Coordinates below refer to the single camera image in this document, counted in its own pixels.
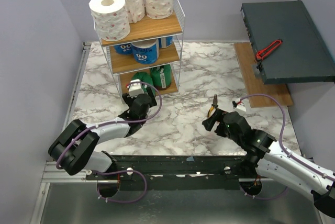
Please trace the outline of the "plain white bottom paper roll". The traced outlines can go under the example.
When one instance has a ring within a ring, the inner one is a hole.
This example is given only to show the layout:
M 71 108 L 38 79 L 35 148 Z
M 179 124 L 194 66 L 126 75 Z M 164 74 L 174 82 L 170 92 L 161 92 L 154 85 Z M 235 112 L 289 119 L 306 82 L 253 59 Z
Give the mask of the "plain white bottom paper roll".
M 128 36 L 130 25 L 125 0 L 90 0 L 89 7 L 100 39 L 113 42 Z

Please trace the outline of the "brown paper roll green base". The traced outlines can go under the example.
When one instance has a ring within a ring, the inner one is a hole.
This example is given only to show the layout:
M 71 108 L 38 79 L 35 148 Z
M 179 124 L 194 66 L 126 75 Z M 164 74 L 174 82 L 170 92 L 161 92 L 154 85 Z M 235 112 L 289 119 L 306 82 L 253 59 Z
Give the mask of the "brown paper roll green base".
M 158 90 L 165 90 L 171 86 L 172 71 L 169 64 L 151 68 L 150 76 L 152 78 L 153 85 Z

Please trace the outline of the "blue-bottom paper roll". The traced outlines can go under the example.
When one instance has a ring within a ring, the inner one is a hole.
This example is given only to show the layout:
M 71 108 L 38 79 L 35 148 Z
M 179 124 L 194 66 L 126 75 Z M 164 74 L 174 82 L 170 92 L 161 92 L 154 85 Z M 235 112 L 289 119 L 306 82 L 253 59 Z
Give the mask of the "blue-bottom paper roll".
M 141 64 L 152 64 L 159 58 L 159 41 L 150 39 L 131 43 L 133 58 Z

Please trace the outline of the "white wire wooden shelf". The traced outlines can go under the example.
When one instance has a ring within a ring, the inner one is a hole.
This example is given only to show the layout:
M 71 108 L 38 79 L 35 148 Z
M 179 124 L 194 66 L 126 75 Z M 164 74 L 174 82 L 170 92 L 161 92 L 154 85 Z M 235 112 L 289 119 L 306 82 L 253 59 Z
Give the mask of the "white wire wooden shelf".
M 127 84 L 138 72 L 168 65 L 159 77 L 162 94 L 175 93 L 180 84 L 180 68 L 183 54 L 185 13 L 179 0 L 173 0 L 173 12 L 164 19 L 145 16 L 130 24 L 130 33 L 119 41 L 99 38 L 99 44 L 119 95 L 127 92 Z

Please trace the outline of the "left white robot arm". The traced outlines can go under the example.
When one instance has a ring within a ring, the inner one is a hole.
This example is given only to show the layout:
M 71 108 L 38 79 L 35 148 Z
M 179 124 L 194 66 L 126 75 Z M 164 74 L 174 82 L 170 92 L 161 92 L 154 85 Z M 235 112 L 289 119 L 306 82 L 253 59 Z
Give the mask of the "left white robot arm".
M 75 175 L 82 170 L 97 172 L 109 180 L 115 176 L 116 160 L 106 151 L 95 151 L 96 146 L 108 140 L 126 138 L 139 131 L 149 120 L 148 111 L 157 105 L 158 90 L 146 87 L 146 92 L 131 97 L 124 93 L 122 98 L 128 109 L 115 119 L 97 124 L 85 124 L 73 120 L 49 147 L 48 154 L 57 163 L 58 169 Z

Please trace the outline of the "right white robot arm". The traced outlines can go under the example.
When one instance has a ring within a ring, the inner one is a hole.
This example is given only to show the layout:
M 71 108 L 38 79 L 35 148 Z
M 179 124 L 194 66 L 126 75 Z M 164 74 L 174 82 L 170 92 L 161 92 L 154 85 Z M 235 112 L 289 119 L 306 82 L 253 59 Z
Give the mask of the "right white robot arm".
M 217 109 L 202 125 L 247 153 L 241 164 L 245 177 L 258 174 L 276 180 L 313 201 L 320 212 L 334 217 L 334 171 L 295 154 L 265 131 L 251 128 L 236 111 Z

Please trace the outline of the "blue cartoon-face paper roll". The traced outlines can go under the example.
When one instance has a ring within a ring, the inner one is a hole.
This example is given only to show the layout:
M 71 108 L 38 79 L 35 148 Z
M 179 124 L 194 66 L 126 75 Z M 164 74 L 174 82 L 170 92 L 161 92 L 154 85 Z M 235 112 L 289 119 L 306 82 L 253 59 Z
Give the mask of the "blue cartoon-face paper roll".
M 118 44 L 114 46 L 114 49 L 117 54 L 121 55 L 130 55 L 132 54 L 131 43 Z

